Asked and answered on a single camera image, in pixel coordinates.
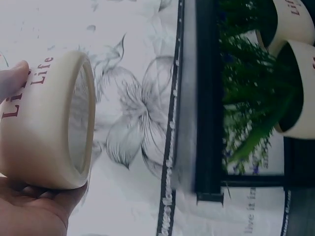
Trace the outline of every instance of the finger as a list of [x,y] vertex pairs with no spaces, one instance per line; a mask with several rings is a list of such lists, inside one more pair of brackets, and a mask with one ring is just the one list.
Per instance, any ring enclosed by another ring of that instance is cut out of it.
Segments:
[[42,194],[46,192],[47,192],[47,189],[34,187],[34,186],[27,186],[21,191],[23,195],[32,197],[32,198],[39,198]]
[[16,93],[26,82],[29,64],[21,61],[12,69],[0,71],[0,103]]
[[27,183],[9,179],[7,177],[0,177],[0,188],[10,188],[14,191],[20,192],[27,186],[29,186]]
[[88,184],[86,183],[81,188],[63,191],[57,194],[54,198],[54,201],[66,211],[68,217],[71,215],[76,205],[80,202],[87,190],[87,186]]

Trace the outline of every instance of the black stripe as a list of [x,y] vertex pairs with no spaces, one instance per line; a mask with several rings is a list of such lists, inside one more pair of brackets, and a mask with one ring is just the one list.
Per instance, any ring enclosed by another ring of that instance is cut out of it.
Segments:
[[171,87],[171,97],[168,111],[168,125],[166,132],[166,143],[165,143],[165,152],[164,152],[164,161],[161,177],[161,195],[159,203],[159,213],[157,221],[157,233],[156,236],[171,236],[173,231],[174,224],[174,214],[175,214],[175,205],[176,205],[176,191],[170,190],[170,175],[172,166],[167,163],[174,163],[176,153],[174,152],[174,139],[176,138],[176,128],[172,129],[170,123],[173,122],[174,116],[178,113],[178,109],[174,112],[174,105],[179,104],[179,95],[175,95],[173,91],[176,89],[180,91],[180,82],[181,82],[181,58],[183,48],[183,24],[184,23],[184,0],[179,0],[178,3],[178,19],[177,19],[177,34],[176,34],[176,45],[175,45],[175,54],[174,54],[174,68],[173,68],[173,78],[172,78],[172,87]]

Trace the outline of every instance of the cream ceramic pot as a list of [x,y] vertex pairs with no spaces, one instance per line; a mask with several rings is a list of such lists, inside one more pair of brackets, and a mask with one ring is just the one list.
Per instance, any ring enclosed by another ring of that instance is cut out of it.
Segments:
[[[278,25],[269,46],[265,45],[270,54],[277,56],[287,40],[295,40],[313,45],[315,28],[311,16],[300,0],[273,0]],[[264,47],[260,33],[257,32],[260,45]]]
[[303,107],[299,119],[293,127],[283,132],[279,126],[276,130],[284,136],[297,139],[315,138],[315,47],[289,40],[294,52],[303,85]]
[[0,173],[52,188],[83,186],[90,172],[95,88],[79,51],[25,58],[26,84],[1,106]]

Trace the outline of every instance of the hand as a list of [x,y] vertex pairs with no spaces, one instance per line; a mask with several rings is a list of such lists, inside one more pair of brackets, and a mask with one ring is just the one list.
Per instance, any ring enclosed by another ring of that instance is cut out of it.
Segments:
[[[0,71],[0,103],[21,88],[28,72],[26,61]],[[0,177],[0,235],[65,236],[69,216],[86,188],[87,184],[75,190],[54,191]]]

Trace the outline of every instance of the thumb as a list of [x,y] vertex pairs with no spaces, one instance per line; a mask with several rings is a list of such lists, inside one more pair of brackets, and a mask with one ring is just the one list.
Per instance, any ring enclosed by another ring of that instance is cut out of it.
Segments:
[[0,103],[16,93],[26,82],[28,75],[29,64],[24,60],[12,69],[0,71]]

